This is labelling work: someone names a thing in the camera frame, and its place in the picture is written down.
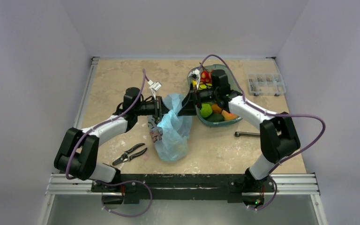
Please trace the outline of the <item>light blue plastic bag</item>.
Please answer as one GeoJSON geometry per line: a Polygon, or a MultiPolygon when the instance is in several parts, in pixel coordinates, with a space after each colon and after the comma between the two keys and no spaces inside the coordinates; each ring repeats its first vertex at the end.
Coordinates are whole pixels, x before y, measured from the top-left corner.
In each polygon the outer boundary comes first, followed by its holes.
{"type": "Polygon", "coordinates": [[[178,116],[182,94],[172,93],[163,98],[169,109],[161,120],[148,116],[148,128],[155,150],[164,162],[176,162],[188,154],[188,139],[192,127],[191,116],[178,116]]]}

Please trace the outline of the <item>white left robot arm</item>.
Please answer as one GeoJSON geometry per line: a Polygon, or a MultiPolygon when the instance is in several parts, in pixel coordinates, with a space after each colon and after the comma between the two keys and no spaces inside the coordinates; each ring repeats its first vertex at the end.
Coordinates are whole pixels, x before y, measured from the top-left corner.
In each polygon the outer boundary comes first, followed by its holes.
{"type": "Polygon", "coordinates": [[[98,162],[99,147],[114,137],[130,131],[140,116],[160,119],[169,109],[161,96],[143,98],[141,90],[128,88],[123,101],[108,119],[89,128],[70,128],[66,131],[53,166],[67,175],[69,180],[99,180],[110,192],[121,186],[120,171],[98,162]]]}

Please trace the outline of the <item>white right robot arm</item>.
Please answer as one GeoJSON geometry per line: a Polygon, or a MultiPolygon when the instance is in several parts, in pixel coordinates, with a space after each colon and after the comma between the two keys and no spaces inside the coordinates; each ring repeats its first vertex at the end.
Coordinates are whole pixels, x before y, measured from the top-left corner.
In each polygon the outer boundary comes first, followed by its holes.
{"type": "Polygon", "coordinates": [[[190,85],[178,116],[196,115],[204,103],[215,100],[219,106],[256,127],[260,132],[261,155],[245,174],[244,184],[257,190],[280,160],[300,148],[300,140],[292,118],[287,113],[274,113],[247,101],[242,93],[231,88],[227,73],[216,69],[211,74],[212,87],[199,90],[190,85]]]}

